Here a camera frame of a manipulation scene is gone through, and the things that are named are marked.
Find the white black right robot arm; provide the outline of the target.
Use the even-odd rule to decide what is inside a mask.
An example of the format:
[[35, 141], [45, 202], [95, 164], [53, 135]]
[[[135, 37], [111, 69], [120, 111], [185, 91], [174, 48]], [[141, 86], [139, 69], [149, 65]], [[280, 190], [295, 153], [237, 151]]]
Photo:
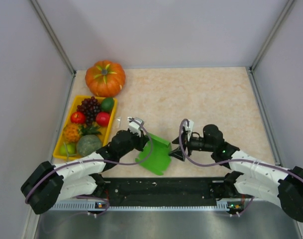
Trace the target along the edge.
[[178, 147], [169, 156], [202, 166], [190, 158], [193, 151], [211, 153], [212, 166], [231, 170], [224, 178], [224, 191], [230, 197], [238, 194], [262, 199], [280, 207], [290, 218], [303, 223], [303, 169], [288, 169], [256, 159], [228, 143], [214, 124], [203, 127], [203, 134], [193, 131], [194, 123], [185, 120], [179, 135], [172, 141]]

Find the green paper box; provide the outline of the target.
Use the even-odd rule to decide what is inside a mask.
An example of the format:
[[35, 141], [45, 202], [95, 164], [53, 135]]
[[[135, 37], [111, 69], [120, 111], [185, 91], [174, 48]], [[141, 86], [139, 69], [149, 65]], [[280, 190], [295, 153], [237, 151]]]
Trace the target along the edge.
[[172, 150], [171, 143], [154, 134], [150, 134], [150, 137], [153, 149], [151, 150], [151, 143], [148, 142], [135, 161], [146, 170], [162, 176], [171, 163], [169, 156], [169, 152]]

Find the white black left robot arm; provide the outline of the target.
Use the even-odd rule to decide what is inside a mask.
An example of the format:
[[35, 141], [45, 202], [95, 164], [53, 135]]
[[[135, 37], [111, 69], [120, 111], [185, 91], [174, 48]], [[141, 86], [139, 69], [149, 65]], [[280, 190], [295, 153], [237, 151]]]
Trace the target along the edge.
[[23, 183], [21, 192], [37, 215], [57, 202], [80, 195], [100, 197], [105, 186], [98, 174], [120, 165], [120, 159], [133, 150], [143, 151], [152, 140], [150, 134], [120, 130], [111, 142], [90, 155], [61, 164], [40, 163]]

